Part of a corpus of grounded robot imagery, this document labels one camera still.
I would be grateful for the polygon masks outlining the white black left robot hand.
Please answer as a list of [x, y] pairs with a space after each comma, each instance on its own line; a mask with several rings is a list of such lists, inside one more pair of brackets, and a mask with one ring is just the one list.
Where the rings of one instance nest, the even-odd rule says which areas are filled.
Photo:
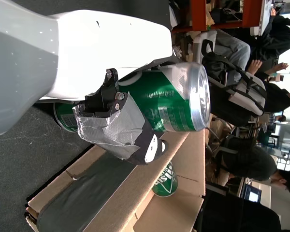
[[44, 16], [0, 0], [0, 136], [37, 102], [70, 103], [80, 138], [149, 164], [167, 142], [119, 84], [130, 73], [176, 62], [163, 25], [93, 10]]

